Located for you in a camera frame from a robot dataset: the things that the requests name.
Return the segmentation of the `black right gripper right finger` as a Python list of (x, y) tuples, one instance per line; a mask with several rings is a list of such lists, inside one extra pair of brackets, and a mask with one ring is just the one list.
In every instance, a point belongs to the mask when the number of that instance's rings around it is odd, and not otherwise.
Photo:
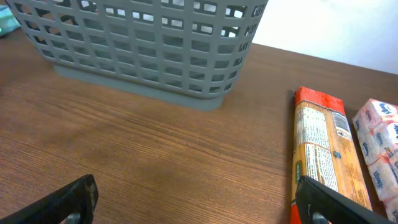
[(301, 223), (383, 224), (391, 221), (303, 175), (295, 192)]

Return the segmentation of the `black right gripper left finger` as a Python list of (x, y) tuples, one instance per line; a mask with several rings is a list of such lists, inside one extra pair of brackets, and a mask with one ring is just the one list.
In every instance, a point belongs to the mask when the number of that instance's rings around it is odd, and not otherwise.
[(92, 223), (99, 193), (87, 174), (1, 219), (1, 223)]

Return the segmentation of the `orange pasta packet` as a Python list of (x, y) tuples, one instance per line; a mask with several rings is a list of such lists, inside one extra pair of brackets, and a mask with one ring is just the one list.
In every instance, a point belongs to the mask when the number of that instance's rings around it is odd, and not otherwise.
[(303, 175), (372, 211), (342, 100), (301, 86), (294, 122), (290, 222), (301, 223), (295, 192)]

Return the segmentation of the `teal wet wipes packet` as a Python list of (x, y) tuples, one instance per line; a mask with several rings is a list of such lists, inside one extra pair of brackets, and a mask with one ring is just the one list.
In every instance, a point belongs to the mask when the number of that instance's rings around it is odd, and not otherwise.
[(0, 36), (5, 36), (21, 27), (8, 6), (1, 5), (0, 9)]

